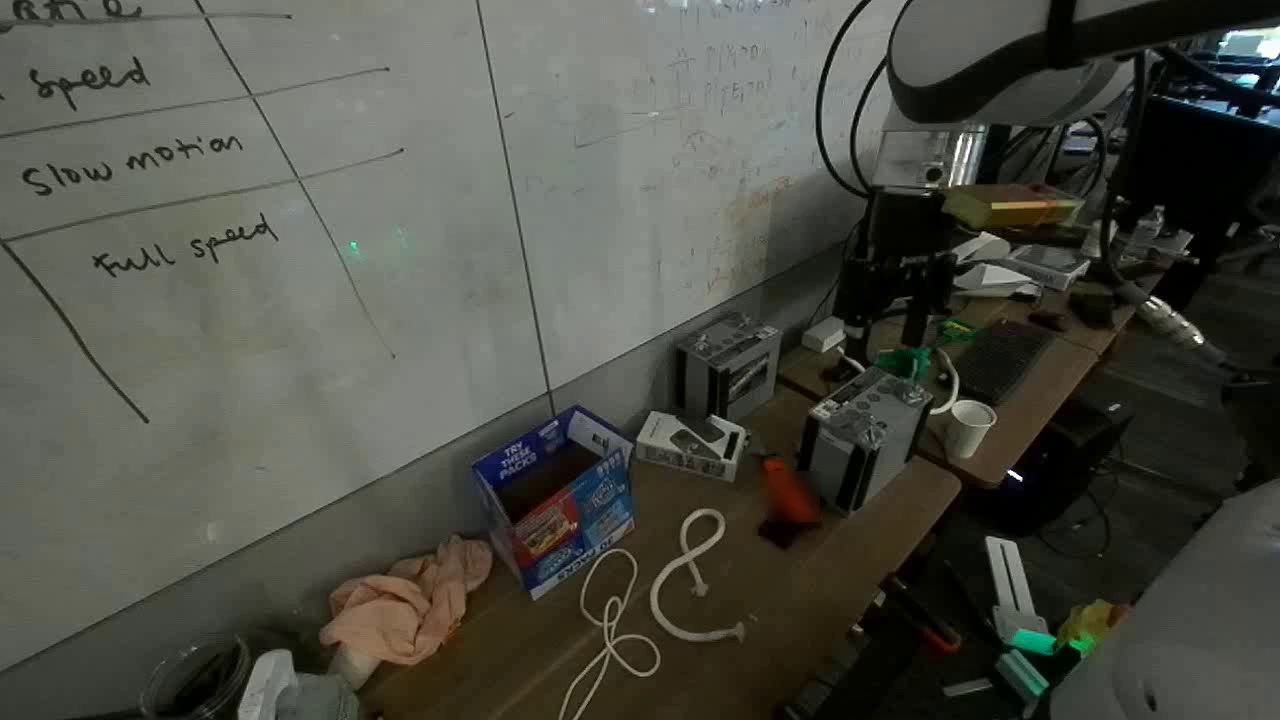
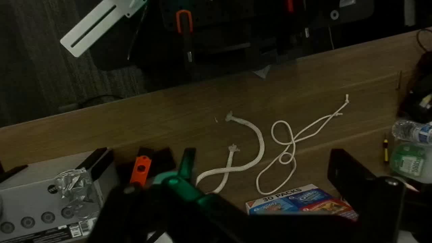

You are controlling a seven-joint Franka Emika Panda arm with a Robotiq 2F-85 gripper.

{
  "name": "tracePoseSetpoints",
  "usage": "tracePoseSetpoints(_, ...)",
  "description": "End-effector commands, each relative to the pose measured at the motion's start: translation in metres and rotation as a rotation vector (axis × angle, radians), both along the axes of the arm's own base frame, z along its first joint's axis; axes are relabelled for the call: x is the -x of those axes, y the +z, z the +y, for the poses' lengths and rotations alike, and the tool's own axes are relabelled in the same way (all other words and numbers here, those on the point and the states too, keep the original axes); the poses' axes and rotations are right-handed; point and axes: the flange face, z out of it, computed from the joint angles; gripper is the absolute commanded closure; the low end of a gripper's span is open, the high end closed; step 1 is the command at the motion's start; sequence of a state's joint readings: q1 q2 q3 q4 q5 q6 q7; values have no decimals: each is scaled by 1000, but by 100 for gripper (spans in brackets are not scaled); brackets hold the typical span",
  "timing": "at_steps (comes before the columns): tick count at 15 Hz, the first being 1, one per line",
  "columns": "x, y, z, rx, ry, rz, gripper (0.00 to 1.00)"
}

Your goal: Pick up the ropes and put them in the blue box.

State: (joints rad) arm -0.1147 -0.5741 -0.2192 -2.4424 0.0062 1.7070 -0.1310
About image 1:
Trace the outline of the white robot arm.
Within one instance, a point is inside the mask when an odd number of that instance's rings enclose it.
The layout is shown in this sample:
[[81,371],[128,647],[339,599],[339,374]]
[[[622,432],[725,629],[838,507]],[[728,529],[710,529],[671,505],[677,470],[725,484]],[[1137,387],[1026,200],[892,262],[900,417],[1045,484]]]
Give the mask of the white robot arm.
[[1280,0],[910,0],[888,86],[917,124],[1045,124],[1099,95],[1129,50],[1275,17]]

